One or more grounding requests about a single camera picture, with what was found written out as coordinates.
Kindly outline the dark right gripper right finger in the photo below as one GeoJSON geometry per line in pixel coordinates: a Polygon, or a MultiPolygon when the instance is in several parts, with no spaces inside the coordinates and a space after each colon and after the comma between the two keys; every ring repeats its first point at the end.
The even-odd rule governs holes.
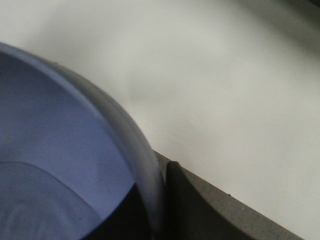
{"type": "Polygon", "coordinates": [[[173,240],[299,240],[300,236],[184,169],[166,165],[173,240]]]}

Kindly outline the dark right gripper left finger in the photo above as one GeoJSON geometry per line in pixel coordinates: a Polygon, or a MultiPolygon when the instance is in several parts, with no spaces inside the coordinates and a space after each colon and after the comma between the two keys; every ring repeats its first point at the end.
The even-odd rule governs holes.
{"type": "Polygon", "coordinates": [[[96,229],[84,240],[150,240],[152,231],[138,188],[128,194],[96,229]]]}

